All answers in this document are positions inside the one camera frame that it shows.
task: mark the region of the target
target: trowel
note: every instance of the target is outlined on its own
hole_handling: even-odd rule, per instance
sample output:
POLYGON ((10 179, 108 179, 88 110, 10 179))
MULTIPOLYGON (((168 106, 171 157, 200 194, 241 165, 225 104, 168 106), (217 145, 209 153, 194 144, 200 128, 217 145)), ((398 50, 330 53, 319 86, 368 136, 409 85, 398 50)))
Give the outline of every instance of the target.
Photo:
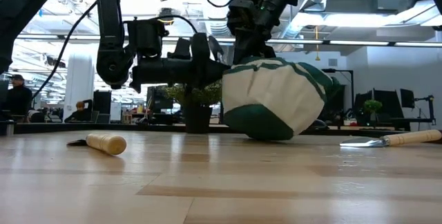
POLYGON ((442 139, 442 132, 438 130, 414 131, 409 133, 387 135, 380 138, 353 138, 346 140, 342 147, 389 147, 403 144, 430 142, 442 139))

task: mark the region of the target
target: small potted plant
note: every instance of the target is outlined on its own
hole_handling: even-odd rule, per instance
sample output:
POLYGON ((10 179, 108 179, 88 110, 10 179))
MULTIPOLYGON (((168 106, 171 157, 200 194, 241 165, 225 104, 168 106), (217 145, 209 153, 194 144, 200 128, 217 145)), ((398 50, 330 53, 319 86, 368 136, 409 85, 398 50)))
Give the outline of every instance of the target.
POLYGON ((376 123, 377 123, 377 112, 382 108, 382 103, 380 103, 377 100, 367 100, 366 102, 364 102, 364 110, 368 113, 370 113, 370 115, 373 117, 371 119, 374 119, 374 125, 373 128, 376 128, 376 123))
POLYGON ((185 88, 183 84, 165 88, 166 96, 175 99, 182 106, 187 133, 208 133, 212 115, 211 105, 221 101, 221 81, 202 90, 194 88, 188 95, 184 94, 185 88))

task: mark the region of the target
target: wooden table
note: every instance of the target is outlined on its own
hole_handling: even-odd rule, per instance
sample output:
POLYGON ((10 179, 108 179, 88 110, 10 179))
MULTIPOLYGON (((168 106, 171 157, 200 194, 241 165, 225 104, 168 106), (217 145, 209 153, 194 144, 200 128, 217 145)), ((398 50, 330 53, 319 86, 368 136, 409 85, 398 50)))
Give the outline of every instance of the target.
POLYGON ((0 223, 442 223, 439 144, 98 132, 127 150, 66 147, 84 131, 0 138, 0 223))

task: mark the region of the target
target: green and white bag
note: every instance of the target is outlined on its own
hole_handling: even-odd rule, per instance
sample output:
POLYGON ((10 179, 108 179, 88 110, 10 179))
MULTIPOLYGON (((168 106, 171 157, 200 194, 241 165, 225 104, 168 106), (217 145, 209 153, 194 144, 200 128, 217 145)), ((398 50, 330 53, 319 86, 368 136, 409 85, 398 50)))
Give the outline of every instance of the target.
POLYGON ((319 116, 337 80, 306 63, 250 57, 222 78, 224 123, 258 140, 289 140, 319 116))

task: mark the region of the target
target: man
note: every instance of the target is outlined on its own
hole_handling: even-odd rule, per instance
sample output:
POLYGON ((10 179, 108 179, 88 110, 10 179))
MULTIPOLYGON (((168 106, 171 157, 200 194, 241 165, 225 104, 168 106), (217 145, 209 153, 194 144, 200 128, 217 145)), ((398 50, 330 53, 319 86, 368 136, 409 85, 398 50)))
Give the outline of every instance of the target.
POLYGON ((82 102, 77 102, 75 105, 77 110, 73 112, 68 118, 64 120, 65 123, 69 122, 79 122, 79 121, 91 121, 92 119, 92 100, 84 100, 82 102))
POLYGON ((25 79, 21 75, 10 77, 12 89, 8 91, 5 109, 9 110, 10 115, 22 116, 18 121, 24 120, 28 114, 30 103, 32 101, 32 91, 25 87, 25 79))

